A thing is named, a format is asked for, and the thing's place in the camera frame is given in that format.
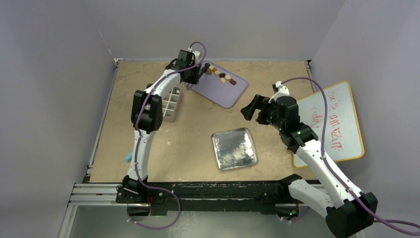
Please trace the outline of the silver metal box lid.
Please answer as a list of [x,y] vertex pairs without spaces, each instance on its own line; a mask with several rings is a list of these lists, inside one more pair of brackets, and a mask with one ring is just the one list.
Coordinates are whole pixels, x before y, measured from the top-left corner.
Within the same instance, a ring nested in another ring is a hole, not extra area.
[[251,132],[245,127],[216,132],[211,139],[222,171],[250,167],[258,162]]

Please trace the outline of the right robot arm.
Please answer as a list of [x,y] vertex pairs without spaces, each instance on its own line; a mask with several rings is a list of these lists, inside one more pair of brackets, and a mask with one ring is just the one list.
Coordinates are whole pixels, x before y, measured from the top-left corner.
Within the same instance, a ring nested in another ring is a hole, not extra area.
[[337,238],[348,238],[374,223],[377,198],[351,182],[322,151],[317,134],[301,122],[299,106],[293,97],[271,100],[256,95],[240,112],[245,120],[251,120],[255,110],[259,110],[256,122],[276,128],[287,149],[305,161],[326,190],[321,192],[297,178],[278,188],[281,200],[289,202],[294,198],[307,204],[325,219]]

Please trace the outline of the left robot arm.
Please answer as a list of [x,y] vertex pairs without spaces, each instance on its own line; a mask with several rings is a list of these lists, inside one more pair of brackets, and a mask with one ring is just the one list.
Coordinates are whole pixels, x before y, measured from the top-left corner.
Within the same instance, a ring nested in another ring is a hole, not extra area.
[[134,127],[134,147],[131,164],[122,187],[136,203],[141,203],[148,196],[146,185],[148,177],[148,159],[156,132],[163,123],[163,99],[180,83],[198,84],[200,77],[206,72],[202,62],[205,51],[194,51],[192,48],[180,50],[163,71],[161,77],[145,90],[134,94],[131,121]]

